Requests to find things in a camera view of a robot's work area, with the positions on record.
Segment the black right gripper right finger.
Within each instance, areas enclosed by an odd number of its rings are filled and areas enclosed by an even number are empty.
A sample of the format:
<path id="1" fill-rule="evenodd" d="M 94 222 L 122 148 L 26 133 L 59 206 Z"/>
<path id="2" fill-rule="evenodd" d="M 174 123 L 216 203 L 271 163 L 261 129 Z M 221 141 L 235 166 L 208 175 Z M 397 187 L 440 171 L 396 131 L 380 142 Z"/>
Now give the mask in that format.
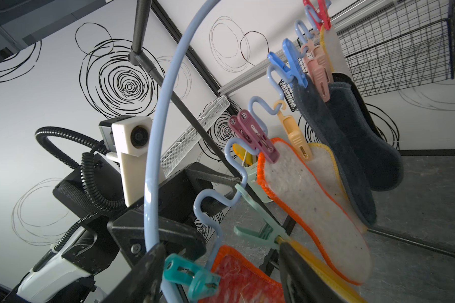
<path id="1" fill-rule="evenodd" d="M 287 242 L 279 248 L 279 271 L 285 302 L 343 302 Z"/>

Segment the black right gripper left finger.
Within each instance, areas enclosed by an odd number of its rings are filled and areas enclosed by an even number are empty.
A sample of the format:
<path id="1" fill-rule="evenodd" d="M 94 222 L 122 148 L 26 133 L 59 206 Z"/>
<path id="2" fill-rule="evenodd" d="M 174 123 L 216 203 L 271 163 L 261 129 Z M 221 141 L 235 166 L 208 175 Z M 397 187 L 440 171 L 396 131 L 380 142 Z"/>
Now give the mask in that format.
<path id="1" fill-rule="evenodd" d="M 102 302 L 159 302 L 165 258 L 157 243 Z"/>

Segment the red insole orange trim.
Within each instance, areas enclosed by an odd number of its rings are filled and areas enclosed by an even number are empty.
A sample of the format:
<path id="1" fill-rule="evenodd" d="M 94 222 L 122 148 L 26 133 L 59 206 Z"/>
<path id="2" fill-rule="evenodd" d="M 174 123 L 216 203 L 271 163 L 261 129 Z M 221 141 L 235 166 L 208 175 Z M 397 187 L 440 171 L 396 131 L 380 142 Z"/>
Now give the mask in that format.
<path id="1" fill-rule="evenodd" d="M 216 295 L 200 302 L 284 302 L 283 286 L 253 265 L 235 248 L 222 245 L 212 271 L 221 276 Z"/>

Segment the white insole orange trim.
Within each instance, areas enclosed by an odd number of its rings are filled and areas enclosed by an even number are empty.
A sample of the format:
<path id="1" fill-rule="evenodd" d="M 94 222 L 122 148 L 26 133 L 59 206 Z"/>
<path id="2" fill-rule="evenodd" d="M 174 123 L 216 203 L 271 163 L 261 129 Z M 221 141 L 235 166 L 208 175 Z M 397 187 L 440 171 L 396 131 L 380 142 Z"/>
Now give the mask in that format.
<path id="1" fill-rule="evenodd" d="M 364 284 L 372 259 L 360 230 L 294 148 L 281 138 L 271 141 L 279 159 L 259 157 L 257 182 L 312 238 L 333 271 L 351 284 Z"/>

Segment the black metal clothes rack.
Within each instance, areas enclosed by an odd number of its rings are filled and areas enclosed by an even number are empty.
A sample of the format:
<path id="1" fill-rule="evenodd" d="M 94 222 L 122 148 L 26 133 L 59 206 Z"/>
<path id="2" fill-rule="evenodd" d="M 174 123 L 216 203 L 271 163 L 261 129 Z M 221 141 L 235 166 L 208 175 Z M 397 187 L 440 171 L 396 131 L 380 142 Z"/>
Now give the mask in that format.
<path id="1" fill-rule="evenodd" d="M 133 42 L 130 54 L 128 55 L 128 59 L 130 60 L 131 64 L 145 68 L 147 74 L 153 78 L 153 81 L 158 85 L 162 85 L 164 76 L 158 72 L 157 68 L 154 66 L 154 63 L 147 58 L 147 55 L 142 50 L 144 46 L 145 33 L 150 12 L 153 11 L 151 9 L 151 4 L 152 1 L 137 2 L 135 11 L 135 25 L 133 28 Z M 207 140 L 207 145 L 214 149 L 215 154 L 220 157 L 221 162 L 228 168 L 228 170 L 236 177 L 239 176 L 240 174 L 234 169 L 231 164 L 227 162 L 224 152 L 217 147 L 216 143 L 207 134 L 204 126 L 198 122 L 197 118 L 191 113 L 184 102 L 174 92 L 171 94 L 171 101 L 178 108 L 183 117 L 187 119 L 187 121 L 191 124 L 194 130 L 198 132 L 201 138 Z M 400 150 L 399 152 L 402 157 L 455 157 L 455 150 Z M 402 242 L 410 246 L 419 247 L 426 251 L 431 251 L 443 256 L 455 258 L 455 247 L 452 246 L 438 242 L 424 241 L 419 238 L 412 237 L 409 234 L 386 229 L 376 225 L 369 228 L 369 232 L 381 237 L 392 239 L 394 241 Z"/>

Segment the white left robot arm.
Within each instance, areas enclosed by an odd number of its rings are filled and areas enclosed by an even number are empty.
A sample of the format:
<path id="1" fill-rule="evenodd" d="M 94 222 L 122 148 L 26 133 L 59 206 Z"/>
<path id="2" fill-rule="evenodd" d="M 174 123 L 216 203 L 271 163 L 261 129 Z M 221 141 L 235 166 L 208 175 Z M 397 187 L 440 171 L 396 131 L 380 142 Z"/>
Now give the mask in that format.
<path id="1" fill-rule="evenodd" d="M 82 163 L 55 188 L 54 196 L 79 217 L 12 292 L 13 302 L 83 302 L 101 273 L 122 253 L 130 266 L 146 254 L 143 198 L 123 199 L 125 172 L 145 174 L 145 157 L 126 157 L 126 169 L 114 152 L 83 154 Z M 166 252 L 195 261 L 206 239 L 193 214 L 197 195 L 216 183 L 234 187 L 241 175 L 217 172 L 201 163 L 160 178 L 159 238 Z"/>

